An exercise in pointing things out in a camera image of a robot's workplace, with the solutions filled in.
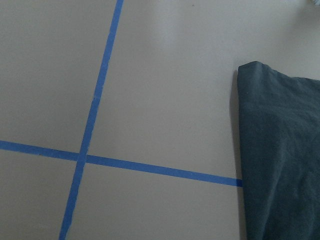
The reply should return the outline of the black printed t-shirt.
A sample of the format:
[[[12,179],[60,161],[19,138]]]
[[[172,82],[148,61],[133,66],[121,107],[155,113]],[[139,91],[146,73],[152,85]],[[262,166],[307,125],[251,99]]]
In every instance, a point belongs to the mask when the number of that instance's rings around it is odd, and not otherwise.
[[[246,236],[320,237],[320,82],[253,61],[238,68]]]

